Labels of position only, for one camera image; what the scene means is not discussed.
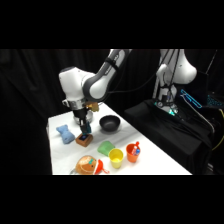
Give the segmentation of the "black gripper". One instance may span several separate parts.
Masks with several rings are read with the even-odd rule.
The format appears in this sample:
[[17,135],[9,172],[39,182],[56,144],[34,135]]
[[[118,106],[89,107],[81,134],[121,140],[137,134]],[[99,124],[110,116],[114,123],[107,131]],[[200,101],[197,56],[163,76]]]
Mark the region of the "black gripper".
[[[74,110],[73,114],[79,120],[81,132],[83,134],[85,134],[85,124],[87,122],[87,120],[86,120],[87,111],[86,110]],[[87,122],[87,133],[92,133],[92,129],[91,129],[89,122]]]

